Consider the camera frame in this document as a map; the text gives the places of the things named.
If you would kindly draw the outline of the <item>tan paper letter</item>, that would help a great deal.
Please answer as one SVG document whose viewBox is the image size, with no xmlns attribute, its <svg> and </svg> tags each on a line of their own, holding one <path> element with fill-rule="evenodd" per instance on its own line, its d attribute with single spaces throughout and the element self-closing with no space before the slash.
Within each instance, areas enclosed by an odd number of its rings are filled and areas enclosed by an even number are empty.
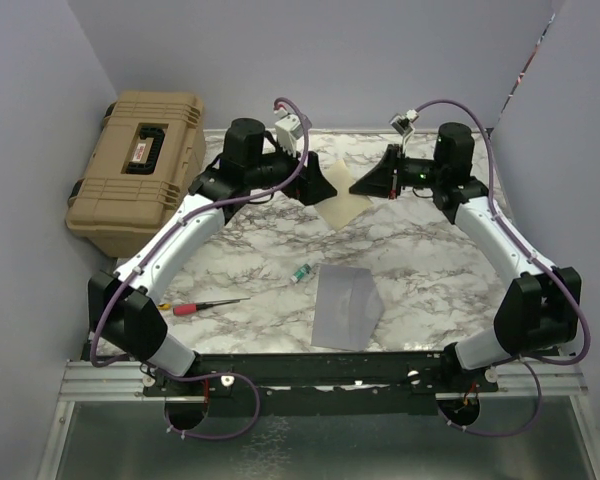
<svg viewBox="0 0 600 480">
<path fill-rule="evenodd" d="M 324 177 L 337 190 L 337 195 L 316 204 L 315 210 L 334 231 L 341 230 L 373 205 L 367 196 L 349 192 L 355 179 L 342 159 L 329 167 Z"/>
</svg>

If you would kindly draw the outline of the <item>green white glue stick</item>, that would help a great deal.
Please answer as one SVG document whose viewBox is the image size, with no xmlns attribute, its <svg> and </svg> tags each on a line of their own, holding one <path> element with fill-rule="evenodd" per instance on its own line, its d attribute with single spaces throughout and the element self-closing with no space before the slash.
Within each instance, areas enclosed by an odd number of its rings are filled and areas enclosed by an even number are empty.
<svg viewBox="0 0 600 480">
<path fill-rule="evenodd" d="M 316 267 L 316 264 L 314 262 L 308 262 L 308 263 L 304 263 L 301 266 L 299 266 L 291 275 L 290 280 L 293 284 L 297 284 L 299 282 L 301 282 L 302 280 L 309 278 L 314 269 Z"/>
</svg>

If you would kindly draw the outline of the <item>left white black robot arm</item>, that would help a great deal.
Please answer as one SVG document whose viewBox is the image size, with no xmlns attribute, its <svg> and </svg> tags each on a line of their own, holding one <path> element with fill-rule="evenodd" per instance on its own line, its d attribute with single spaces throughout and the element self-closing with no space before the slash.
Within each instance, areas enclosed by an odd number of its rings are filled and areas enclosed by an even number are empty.
<svg viewBox="0 0 600 480">
<path fill-rule="evenodd" d="M 200 385 L 195 352 L 178 341 L 158 304 L 184 263 L 245 205 L 277 191 L 303 205 L 336 196 L 309 143 L 308 118 L 278 108 L 272 131 L 251 118 L 232 121 L 222 151 L 194 180 L 173 217 L 113 273 L 88 282 L 89 327 L 125 354 L 166 371 L 166 382 L 186 395 Z"/>
</svg>

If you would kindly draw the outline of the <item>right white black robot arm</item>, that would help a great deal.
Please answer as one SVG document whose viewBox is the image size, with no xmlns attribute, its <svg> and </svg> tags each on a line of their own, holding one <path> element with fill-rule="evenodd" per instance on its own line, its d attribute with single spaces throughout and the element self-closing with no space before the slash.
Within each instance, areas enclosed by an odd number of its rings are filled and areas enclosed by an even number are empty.
<svg viewBox="0 0 600 480">
<path fill-rule="evenodd" d="M 387 199 L 405 188 L 430 190 L 436 208 L 476 244 L 505 284 L 492 327 L 445 349 L 439 378 L 452 391 L 471 384 L 476 369 L 573 340 L 578 322 L 573 307 L 581 291 L 574 268 L 558 268 L 527 241 L 512 239 L 514 226 L 471 173 L 474 147 L 468 126 L 444 123 L 432 158 L 411 158 L 405 143 L 391 144 L 349 189 Z"/>
</svg>

